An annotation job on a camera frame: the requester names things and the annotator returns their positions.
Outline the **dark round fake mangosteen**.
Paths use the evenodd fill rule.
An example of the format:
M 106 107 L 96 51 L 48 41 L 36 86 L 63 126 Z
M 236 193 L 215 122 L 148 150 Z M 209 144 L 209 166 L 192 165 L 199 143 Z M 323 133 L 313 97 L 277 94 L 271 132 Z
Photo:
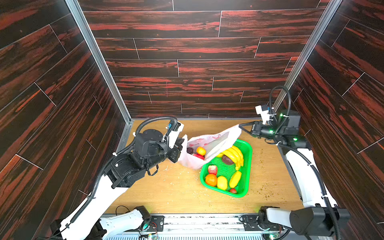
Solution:
M 194 153 L 194 149 L 193 148 L 187 148 L 187 153 L 192 155 Z

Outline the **pink printed plastic bag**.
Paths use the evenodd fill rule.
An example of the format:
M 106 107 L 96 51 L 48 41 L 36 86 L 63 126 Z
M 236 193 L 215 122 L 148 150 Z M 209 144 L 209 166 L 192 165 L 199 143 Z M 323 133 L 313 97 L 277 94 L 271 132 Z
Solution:
M 191 139 L 188 139 L 188 136 L 184 135 L 182 139 L 185 141 L 182 143 L 183 149 L 178 159 L 178 163 L 193 170 L 201 169 L 218 154 L 232 147 L 241 133 L 242 130 L 239 128 L 239 125 L 235 125 L 214 135 L 202 135 Z M 202 147 L 206 150 L 204 159 L 200 159 L 187 153 L 187 148 L 192 148 L 196 151 L 198 147 Z

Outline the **red fake dragon fruit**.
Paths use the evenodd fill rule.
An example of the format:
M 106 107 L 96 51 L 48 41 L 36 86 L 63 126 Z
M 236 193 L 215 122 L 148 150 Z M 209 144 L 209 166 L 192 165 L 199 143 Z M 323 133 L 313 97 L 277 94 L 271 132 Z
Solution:
M 205 159 L 205 156 L 203 156 L 203 155 L 200 155 L 200 154 L 192 154 L 194 157 L 197 157 L 197 158 L 199 158 L 199 159 L 201 159 L 201 160 L 204 160 Z

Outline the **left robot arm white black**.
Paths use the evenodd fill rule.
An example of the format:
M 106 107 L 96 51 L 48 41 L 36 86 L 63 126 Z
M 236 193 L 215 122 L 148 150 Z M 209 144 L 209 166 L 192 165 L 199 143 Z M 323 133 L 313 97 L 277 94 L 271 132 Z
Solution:
M 126 214 L 103 217 L 110 205 L 150 170 L 168 159 L 176 163 L 183 149 L 179 138 L 183 125 L 165 134 L 148 129 L 136 131 L 130 145 L 112 157 L 98 173 L 90 195 L 63 220 L 51 224 L 52 240 L 106 240 L 128 230 L 144 230 L 151 221 L 139 206 Z

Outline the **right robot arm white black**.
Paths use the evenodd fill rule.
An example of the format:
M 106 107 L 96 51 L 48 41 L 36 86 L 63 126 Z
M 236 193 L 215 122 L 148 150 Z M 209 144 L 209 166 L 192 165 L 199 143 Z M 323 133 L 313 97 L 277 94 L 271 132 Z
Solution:
M 351 216 L 329 193 L 316 166 L 312 146 L 300 135 L 300 114 L 284 110 L 277 115 L 266 105 L 257 106 L 256 113 L 262 117 L 261 121 L 240 124 L 240 129 L 279 148 L 303 203 L 303 208 L 295 211 L 261 207 L 256 220 L 258 228 L 270 232 L 264 238 L 282 240 L 289 233 L 295 233 L 308 240 L 311 237 L 340 240 L 341 229 Z

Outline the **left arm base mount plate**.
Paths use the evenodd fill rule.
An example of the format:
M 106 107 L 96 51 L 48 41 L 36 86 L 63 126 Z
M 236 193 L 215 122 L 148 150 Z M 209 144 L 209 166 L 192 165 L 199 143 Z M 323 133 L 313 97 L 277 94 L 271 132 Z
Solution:
M 140 232 L 162 232 L 164 230 L 165 216 L 151 215 L 150 218 L 143 220 L 138 230 Z

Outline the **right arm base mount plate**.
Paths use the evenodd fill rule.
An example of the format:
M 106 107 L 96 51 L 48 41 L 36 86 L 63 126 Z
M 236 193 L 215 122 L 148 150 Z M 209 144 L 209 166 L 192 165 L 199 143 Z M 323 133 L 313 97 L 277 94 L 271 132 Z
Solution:
M 246 232 L 280 232 L 284 228 L 277 224 L 266 224 L 259 221 L 258 214 L 245 214 L 239 217 L 239 221 Z

